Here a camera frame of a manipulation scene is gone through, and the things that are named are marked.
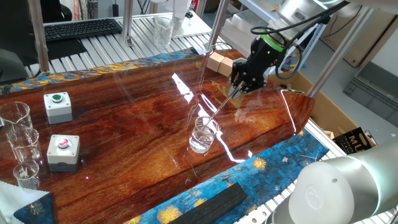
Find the glossy wooden tabletop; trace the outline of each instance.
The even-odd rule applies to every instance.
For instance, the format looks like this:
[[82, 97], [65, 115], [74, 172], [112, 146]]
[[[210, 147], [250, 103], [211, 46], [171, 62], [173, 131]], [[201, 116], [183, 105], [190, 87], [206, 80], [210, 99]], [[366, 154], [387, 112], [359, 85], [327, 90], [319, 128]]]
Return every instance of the glossy wooden tabletop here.
[[[232, 59], [234, 50], [221, 52]], [[44, 161], [52, 134], [80, 137], [77, 173], [41, 177], [58, 223], [122, 223], [298, 133], [314, 100], [273, 85], [229, 102], [206, 154], [188, 144], [194, 120], [225, 100], [228, 78], [205, 68], [208, 55], [47, 85], [0, 97], [30, 106]], [[49, 125], [43, 95], [68, 92], [73, 121]], [[0, 180], [17, 184], [17, 161], [0, 131]]]

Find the glass beaker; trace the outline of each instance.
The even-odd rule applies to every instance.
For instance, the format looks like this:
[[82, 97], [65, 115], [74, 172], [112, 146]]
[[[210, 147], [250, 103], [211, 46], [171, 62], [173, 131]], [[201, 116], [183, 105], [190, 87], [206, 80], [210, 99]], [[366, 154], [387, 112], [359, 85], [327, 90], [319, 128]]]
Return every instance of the glass beaker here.
[[40, 184], [39, 165], [35, 161], [28, 161], [18, 164], [14, 168], [14, 177], [18, 181], [18, 186], [36, 190]]
[[30, 119], [30, 108], [23, 102], [9, 102], [0, 107], [0, 120], [3, 130], [9, 138], [9, 133], [18, 126], [23, 125], [32, 128], [32, 120]]
[[205, 153], [209, 150], [211, 144], [220, 130], [217, 121], [209, 117], [199, 117], [195, 120], [195, 126], [189, 139], [189, 145], [197, 153]]
[[14, 126], [8, 135], [8, 141], [19, 163], [34, 160], [41, 161], [39, 133], [30, 127]]
[[171, 19], [166, 17], [156, 16], [155, 20], [155, 32], [154, 32], [154, 43], [158, 47], [168, 47], [172, 41], [172, 33], [174, 23]]

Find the red button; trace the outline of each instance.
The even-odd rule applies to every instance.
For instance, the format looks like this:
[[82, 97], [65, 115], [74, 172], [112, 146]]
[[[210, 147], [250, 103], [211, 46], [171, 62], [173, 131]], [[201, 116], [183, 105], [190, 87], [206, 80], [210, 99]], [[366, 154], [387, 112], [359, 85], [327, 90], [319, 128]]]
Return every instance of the red button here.
[[65, 138], [61, 138], [58, 140], [58, 147], [61, 149], [65, 149], [69, 146], [69, 141]]

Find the green ring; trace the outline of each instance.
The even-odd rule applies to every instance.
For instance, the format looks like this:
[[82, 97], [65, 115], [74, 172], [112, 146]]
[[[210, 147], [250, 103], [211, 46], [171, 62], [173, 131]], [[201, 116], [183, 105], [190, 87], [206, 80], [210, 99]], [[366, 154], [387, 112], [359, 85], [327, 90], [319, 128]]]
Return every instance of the green ring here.
[[279, 51], [279, 52], [283, 52], [284, 49], [283, 47], [277, 45], [274, 41], [272, 41], [269, 37], [267, 37], [266, 35], [261, 35], [261, 37], [269, 44], [271, 45], [271, 47], [275, 48], [275, 50]]

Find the keyboard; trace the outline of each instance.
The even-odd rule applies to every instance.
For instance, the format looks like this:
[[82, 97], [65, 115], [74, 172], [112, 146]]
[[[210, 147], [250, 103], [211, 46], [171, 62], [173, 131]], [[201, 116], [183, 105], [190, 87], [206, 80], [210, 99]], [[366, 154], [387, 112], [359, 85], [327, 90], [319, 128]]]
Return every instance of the keyboard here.
[[44, 26], [45, 40], [63, 40], [119, 33], [122, 27], [114, 19], [96, 19]]

